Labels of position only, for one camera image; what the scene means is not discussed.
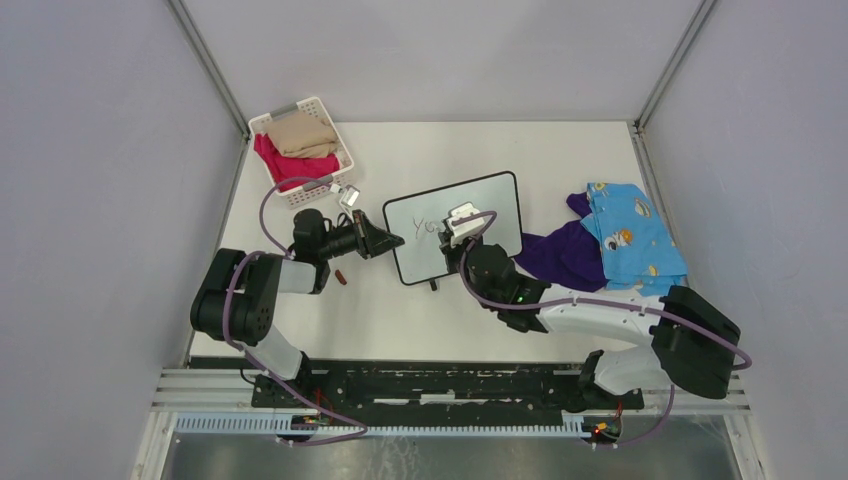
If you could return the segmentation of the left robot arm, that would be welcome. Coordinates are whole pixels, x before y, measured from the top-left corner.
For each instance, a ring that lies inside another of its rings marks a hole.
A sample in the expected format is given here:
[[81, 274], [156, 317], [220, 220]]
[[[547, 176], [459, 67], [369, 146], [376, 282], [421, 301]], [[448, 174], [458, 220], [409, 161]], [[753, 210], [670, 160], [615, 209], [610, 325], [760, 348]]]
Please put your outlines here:
[[270, 378], [290, 407], [306, 405], [314, 394], [308, 356], [273, 326], [280, 294], [318, 295], [330, 276], [329, 261], [356, 253], [372, 259], [405, 240], [375, 226], [361, 210], [333, 225], [317, 209], [294, 215], [292, 256], [217, 251], [191, 305], [194, 331], [242, 351]]

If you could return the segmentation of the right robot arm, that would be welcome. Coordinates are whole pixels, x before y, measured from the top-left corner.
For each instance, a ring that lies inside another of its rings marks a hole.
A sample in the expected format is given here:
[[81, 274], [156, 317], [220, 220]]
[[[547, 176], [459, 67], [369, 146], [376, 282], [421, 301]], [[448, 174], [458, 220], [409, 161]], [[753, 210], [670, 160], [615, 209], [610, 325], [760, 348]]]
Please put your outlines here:
[[739, 347], [740, 328], [687, 286], [639, 298], [582, 293], [519, 273], [499, 245], [467, 239], [446, 241], [440, 250], [469, 294], [513, 330], [627, 343], [625, 350], [595, 351], [585, 361], [577, 392], [591, 408], [665, 386], [720, 400], [733, 373], [752, 364]]

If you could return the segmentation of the black framed whiteboard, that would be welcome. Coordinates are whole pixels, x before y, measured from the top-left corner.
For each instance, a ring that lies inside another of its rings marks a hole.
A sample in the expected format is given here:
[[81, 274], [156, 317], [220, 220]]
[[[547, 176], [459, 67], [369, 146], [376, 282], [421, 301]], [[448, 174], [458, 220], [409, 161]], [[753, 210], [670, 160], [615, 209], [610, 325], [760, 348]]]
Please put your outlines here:
[[508, 256], [522, 251], [522, 217], [518, 183], [511, 171], [501, 171], [386, 201], [382, 211], [387, 230], [404, 239], [393, 251], [402, 284], [428, 283], [447, 276], [439, 234], [456, 208], [469, 203], [479, 211], [494, 211], [486, 244], [501, 246]]

